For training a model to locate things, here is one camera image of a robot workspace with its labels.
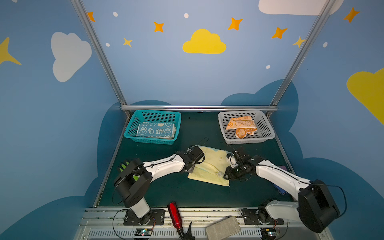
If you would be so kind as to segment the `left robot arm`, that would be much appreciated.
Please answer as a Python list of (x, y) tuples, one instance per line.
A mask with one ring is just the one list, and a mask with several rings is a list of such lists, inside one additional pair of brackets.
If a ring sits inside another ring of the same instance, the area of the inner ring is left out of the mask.
[(190, 146), (186, 152), (179, 151), (170, 157), (152, 162), (132, 160), (122, 167), (122, 172), (114, 181), (114, 190), (122, 203), (131, 210), (139, 225), (147, 224), (152, 209), (145, 200), (150, 184), (173, 173), (192, 173), (195, 166), (205, 161), (205, 154), (198, 146)]

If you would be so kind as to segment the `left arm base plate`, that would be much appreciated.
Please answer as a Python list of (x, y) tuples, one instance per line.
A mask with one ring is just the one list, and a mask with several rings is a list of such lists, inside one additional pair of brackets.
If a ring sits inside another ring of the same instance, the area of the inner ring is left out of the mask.
[(132, 210), (128, 210), (124, 219), (124, 226), (163, 226), (165, 210), (150, 210), (142, 218), (136, 216)]

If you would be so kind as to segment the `blue bunny pattern towel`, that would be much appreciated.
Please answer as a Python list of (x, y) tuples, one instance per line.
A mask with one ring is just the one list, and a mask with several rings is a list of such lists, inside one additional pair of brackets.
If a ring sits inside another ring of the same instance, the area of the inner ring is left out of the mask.
[(177, 128), (173, 123), (143, 122), (139, 124), (136, 136), (141, 138), (173, 139), (176, 130)]

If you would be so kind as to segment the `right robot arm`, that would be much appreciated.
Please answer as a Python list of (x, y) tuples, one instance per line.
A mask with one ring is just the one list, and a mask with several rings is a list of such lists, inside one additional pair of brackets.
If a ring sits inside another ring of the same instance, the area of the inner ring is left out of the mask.
[(243, 148), (228, 153), (227, 160), (230, 165), (224, 179), (239, 181), (247, 175), (256, 175), (291, 195), (291, 202), (272, 200), (258, 207), (256, 216), (262, 225), (277, 219), (291, 220), (301, 222), (314, 233), (321, 233), (344, 215), (329, 190), (330, 186), (323, 181), (298, 177), (259, 155), (250, 156)]

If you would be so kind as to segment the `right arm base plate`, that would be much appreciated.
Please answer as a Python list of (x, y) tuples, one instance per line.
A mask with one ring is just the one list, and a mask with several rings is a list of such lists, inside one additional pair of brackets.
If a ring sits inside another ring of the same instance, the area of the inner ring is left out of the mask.
[(271, 218), (265, 209), (247, 209), (240, 211), (245, 225), (284, 225), (283, 219)]

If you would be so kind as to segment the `yellow-green towel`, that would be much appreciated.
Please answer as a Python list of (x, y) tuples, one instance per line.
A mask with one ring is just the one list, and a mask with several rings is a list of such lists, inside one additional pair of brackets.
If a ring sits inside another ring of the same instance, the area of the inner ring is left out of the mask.
[(228, 187), (230, 181), (224, 179), (224, 175), (227, 167), (230, 167), (227, 158), (229, 152), (204, 146), (199, 148), (203, 151), (205, 160), (201, 164), (195, 165), (193, 172), (188, 174), (188, 178), (190, 180)]

